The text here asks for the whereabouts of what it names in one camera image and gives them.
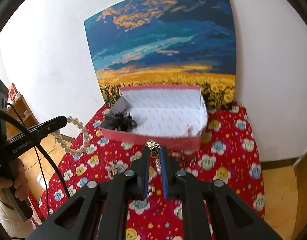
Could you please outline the left hand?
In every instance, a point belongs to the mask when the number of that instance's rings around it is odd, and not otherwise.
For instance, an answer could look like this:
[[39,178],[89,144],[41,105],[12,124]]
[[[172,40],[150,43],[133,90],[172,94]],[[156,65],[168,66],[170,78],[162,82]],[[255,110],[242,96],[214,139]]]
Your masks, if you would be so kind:
[[0,177],[0,201],[5,205],[11,206],[11,202],[9,201],[4,189],[13,186],[15,189],[15,197],[20,201],[26,200],[29,196],[28,180],[25,176],[25,169],[21,159],[17,160],[17,168],[18,172],[14,180]]

